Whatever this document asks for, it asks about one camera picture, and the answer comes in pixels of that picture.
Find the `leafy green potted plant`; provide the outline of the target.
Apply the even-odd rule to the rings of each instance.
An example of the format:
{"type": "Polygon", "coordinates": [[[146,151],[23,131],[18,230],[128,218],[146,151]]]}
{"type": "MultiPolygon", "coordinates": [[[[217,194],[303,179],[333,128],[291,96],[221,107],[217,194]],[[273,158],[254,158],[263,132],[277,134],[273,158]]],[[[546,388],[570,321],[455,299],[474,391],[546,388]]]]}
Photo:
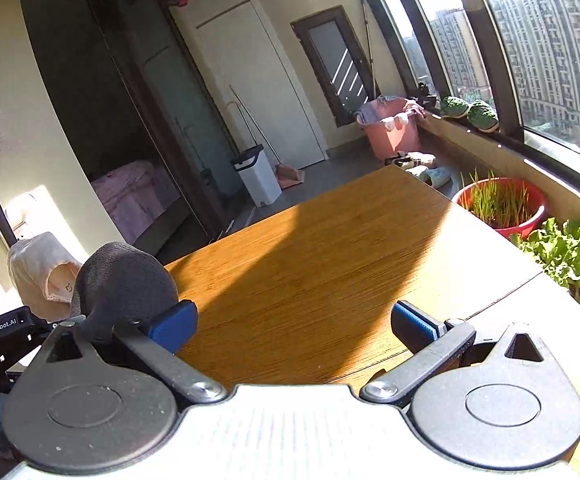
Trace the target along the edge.
{"type": "Polygon", "coordinates": [[[509,240],[580,304],[580,220],[550,217],[526,237],[511,234],[509,240]]]}

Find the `pink bedding in room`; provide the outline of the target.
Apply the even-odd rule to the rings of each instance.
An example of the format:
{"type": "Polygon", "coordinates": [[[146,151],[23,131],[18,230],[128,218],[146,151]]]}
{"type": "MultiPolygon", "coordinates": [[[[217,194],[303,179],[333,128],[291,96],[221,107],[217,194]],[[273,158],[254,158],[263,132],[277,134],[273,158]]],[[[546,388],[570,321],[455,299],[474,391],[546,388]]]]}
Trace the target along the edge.
{"type": "Polygon", "coordinates": [[[127,243],[134,244],[179,199],[162,165],[138,159],[92,181],[102,206],[127,243]]]}

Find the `white trash bin black lid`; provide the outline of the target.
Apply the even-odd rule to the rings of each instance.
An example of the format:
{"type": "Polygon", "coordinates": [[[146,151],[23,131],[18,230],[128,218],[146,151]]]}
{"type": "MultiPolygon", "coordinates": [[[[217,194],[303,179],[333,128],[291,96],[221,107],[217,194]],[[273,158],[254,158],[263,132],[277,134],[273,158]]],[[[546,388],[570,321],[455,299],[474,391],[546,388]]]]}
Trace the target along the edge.
{"type": "Polygon", "coordinates": [[[269,206],[281,196],[281,187],[261,144],[241,152],[232,160],[232,166],[255,206],[269,206]]]}

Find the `pink dustpan with broom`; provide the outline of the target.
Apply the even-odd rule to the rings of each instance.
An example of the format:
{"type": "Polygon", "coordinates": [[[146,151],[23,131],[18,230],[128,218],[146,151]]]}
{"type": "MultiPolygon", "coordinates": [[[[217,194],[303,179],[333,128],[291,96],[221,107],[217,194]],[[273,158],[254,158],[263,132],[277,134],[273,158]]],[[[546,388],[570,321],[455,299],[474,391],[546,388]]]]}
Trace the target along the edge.
{"type": "Polygon", "coordinates": [[[279,154],[274,148],[273,143],[268,140],[266,133],[262,129],[262,127],[256,121],[254,115],[250,112],[247,105],[244,104],[243,100],[240,98],[237,91],[232,88],[232,86],[228,86],[230,92],[235,98],[236,107],[239,108],[240,112],[243,112],[247,115],[247,119],[244,120],[246,125],[252,124],[252,126],[256,129],[260,137],[264,140],[266,146],[268,147],[269,151],[272,152],[274,159],[276,159],[275,165],[275,176],[280,187],[283,190],[287,188],[294,188],[295,186],[301,185],[304,183],[305,180],[305,171],[301,169],[296,169],[292,166],[285,164],[279,154]]]}

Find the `red basin with grass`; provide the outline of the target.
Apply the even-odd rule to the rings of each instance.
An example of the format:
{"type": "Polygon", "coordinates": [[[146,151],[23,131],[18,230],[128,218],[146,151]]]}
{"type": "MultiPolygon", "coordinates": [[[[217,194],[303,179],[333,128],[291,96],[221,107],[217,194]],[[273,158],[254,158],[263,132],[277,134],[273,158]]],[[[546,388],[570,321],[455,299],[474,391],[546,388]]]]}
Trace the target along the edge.
{"type": "Polygon", "coordinates": [[[511,177],[497,177],[490,172],[480,179],[474,172],[470,182],[452,198],[473,216],[487,224],[506,240],[525,240],[540,226],[547,214],[547,198],[531,182],[511,177]]]}

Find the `blue red slippers pair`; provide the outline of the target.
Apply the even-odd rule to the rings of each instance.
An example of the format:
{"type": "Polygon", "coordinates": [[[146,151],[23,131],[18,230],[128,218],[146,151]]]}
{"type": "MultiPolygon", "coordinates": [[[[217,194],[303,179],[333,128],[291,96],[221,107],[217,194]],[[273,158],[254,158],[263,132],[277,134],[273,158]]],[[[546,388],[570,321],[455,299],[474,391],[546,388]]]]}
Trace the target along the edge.
{"type": "Polygon", "coordinates": [[[436,190],[447,185],[452,180],[450,172],[445,167],[430,168],[427,166],[416,166],[407,169],[407,172],[436,190]]]}

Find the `pink plastic bucket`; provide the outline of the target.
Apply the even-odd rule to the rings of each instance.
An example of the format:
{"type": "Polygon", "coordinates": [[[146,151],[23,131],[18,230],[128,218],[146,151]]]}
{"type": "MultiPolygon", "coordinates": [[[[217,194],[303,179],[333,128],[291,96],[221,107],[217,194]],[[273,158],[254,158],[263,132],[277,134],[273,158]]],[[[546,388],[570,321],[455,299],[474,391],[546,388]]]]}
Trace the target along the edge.
{"type": "Polygon", "coordinates": [[[401,96],[379,96],[354,114],[374,155],[382,162],[398,152],[420,149],[418,124],[426,111],[416,101],[401,96]]]}

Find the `beige slippers on floor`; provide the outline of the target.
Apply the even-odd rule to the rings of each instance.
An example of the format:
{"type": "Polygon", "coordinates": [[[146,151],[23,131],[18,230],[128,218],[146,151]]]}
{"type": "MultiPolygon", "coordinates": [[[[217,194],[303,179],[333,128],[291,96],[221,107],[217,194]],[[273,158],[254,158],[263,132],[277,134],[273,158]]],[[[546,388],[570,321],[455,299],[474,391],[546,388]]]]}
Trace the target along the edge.
{"type": "Polygon", "coordinates": [[[414,169],[419,166],[434,168],[436,166],[435,156],[421,152],[397,152],[384,160],[386,166],[397,166],[401,169],[414,169]]]}

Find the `dark grey knit pants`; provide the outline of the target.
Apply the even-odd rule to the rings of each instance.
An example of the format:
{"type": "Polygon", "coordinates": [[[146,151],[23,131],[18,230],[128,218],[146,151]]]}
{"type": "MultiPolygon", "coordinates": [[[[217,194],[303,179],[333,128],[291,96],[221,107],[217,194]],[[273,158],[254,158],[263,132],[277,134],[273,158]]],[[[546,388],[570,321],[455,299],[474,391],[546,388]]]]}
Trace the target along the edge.
{"type": "Polygon", "coordinates": [[[82,314],[81,330],[106,344],[116,323],[150,321],[178,303],[174,280],[152,255],[120,242],[99,247],[78,271],[71,313],[82,314]]]}

